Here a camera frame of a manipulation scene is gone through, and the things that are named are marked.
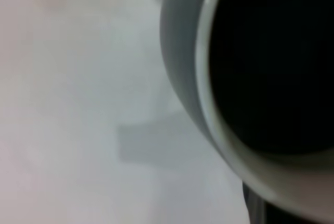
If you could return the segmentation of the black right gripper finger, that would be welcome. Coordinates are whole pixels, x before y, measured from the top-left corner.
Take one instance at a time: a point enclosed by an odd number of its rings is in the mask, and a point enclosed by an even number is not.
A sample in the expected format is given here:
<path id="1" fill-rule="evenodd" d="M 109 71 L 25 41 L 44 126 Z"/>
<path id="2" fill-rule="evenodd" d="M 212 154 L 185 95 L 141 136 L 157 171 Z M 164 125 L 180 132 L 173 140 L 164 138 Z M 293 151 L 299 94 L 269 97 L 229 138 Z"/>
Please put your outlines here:
<path id="1" fill-rule="evenodd" d="M 264 201 L 243 183 L 243 195 L 251 224 L 311 224 Z"/>

